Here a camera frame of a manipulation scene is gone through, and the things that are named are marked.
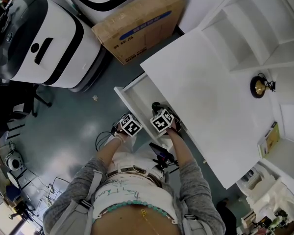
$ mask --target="gray sweater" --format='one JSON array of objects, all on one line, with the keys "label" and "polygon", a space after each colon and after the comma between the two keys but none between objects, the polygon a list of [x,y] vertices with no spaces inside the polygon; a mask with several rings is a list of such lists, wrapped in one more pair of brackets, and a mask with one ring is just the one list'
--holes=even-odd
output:
[{"label": "gray sweater", "polygon": [[[93,157],[75,176],[66,191],[58,197],[54,204],[44,214],[44,230],[49,234],[55,223],[61,217],[71,200],[79,203],[87,197],[91,186],[94,170],[102,172],[102,180],[98,188],[105,184],[107,179],[107,168],[104,163]],[[178,217],[179,228],[183,234],[182,201],[188,207],[188,214],[196,216],[211,228],[213,235],[224,235],[225,225],[215,209],[211,192],[207,181],[203,178],[201,170],[196,162],[189,162],[180,168],[181,190],[180,198],[177,198],[172,187],[168,183],[162,183],[162,188],[169,192],[173,197],[173,206]],[[95,194],[91,198],[91,203],[95,201]]]}]

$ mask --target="white desk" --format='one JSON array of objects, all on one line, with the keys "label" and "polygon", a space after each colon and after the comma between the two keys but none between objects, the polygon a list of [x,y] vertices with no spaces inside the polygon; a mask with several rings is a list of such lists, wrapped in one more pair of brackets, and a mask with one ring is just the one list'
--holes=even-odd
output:
[{"label": "white desk", "polygon": [[185,124],[225,188],[260,159],[257,142],[273,123],[269,93],[254,99],[254,71],[229,73],[194,29],[141,64]]}]

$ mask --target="white shorts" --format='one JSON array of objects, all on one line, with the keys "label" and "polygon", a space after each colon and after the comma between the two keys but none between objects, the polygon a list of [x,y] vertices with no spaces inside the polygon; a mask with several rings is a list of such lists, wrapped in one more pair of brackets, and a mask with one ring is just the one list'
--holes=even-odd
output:
[{"label": "white shorts", "polygon": [[130,168],[133,166],[139,167],[146,171],[145,176],[152,174],[159,180],[162,180],[164,174],[161,170],[157,169],[157,165],[153,159],[157,159],[157,155],[153,152],[149,146],[150,142],[142,145],[135,153],[133,151],[133,145],[136,141],[136,137],[128,138],[125,143],[123,143],[112,158],[112,162],[108,168],[108,174],[113,171],[118,171],[121,173],[121,169]]}]

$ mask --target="shelf unit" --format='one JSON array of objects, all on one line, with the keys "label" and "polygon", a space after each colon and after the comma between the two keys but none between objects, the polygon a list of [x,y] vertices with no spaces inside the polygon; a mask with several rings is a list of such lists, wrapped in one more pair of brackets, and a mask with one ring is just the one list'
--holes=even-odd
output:
[{"label": "shelf unit", "polygon": [[197,29],[229,71],[294,66],[289,0],[224,0]]},{"label": "shelf unit", "polygon": [[115,87],[114,90],[151,139],[158,145],[171,149],[171,140],[163,137],[165,132],[157,132],[150,123],[150,119],[153,117],[152,103],[159,102],[168,105],[168,102],[147,74],[143,73],[126,87]]}]

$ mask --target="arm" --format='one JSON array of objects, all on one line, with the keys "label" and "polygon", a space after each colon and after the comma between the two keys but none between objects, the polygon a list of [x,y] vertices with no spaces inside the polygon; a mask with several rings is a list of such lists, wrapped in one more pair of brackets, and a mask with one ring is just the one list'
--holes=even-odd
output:
[{"label": "arm", "polygon": [[225,225],[212,203],[211,192],[191,151],[173,130],[167,130],[180,165],[180,197],[185,201],[189,214],[209,225],[213,235],[224,235]]},{"label": "arm", "polygon": [[101,183],[106,179],[108,166],[110,165],[114,153],[122,144],[120,139],[112,139],[101,149],[96,157],[93,157],[74,177],[66,191],[61,194],[53,205],[44,214],[44,231],[49,234],[55,223],[61,217],[71,200],[79,203],[86,199],[89,188],[94,178],[94,170],[102,174]]}]

